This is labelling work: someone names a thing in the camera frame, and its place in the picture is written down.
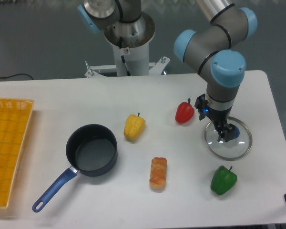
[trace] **black cable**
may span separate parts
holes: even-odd
[[[119,39],[119,48],[120,49],[122,48],[122,42],[123,42],[123,37],[120,37],[120,39]],[[122,62],[124,64],[124,66],[125,66],[125,70],[126,70],[127,76],[131,76],[130,71],[128,70],[128,67],[127,67],[124,55],[121,55],[121,59],[122,59]]]
[[[18,73],[18,74],[14,74],[14,75],[10,75],[10,76],[0,77],[0,79],[8,79],[8,78],[11,78],[11,77],[14,77],[17,75],[26,75],[26,76],[30,77],[32,80],[34,80],[34,78],[31,75],[26,74],[26,73]]]

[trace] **blue handle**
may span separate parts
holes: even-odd
[[[32,207],[32,210],[34,212],[40,212],[44,208],[44,206],[52,199],[52,197],[58,192],[58,190],[61,189],[61,187],[69,180],[76,177],[76,175],[77,174],[71,169],[66,169],[66,171],[64,171],[48,188],[48,190],[46,190],[44,194],[36,201],[36,203]]]

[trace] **saucepan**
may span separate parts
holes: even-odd
[[[36,201],[32,210],[40,212],[61,187],[76,177],[78,172],[97,177],[110,171],[118,158],[117,142],[110,129],[89,124],[77,129],[66,145],[71,167],[66,169]]]

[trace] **gray robot arm segment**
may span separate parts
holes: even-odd
[[[249,37],[257,28],[255,14],[248,8],[237,9],[229,0],[197,0],[211,27],[199,34],[193,30],[179,35],[174,52],[206,82],[206,94],[199,96],[195,107],[199,119],[209,117],[224,141],[234,139],[235,126],[227,124],[239,85],[244,78],[244,57],[229,50]]]
[[[78,6],[85,25],[97,33],[117,21],[132,23],[142,13],[141,0],[85,0]]]

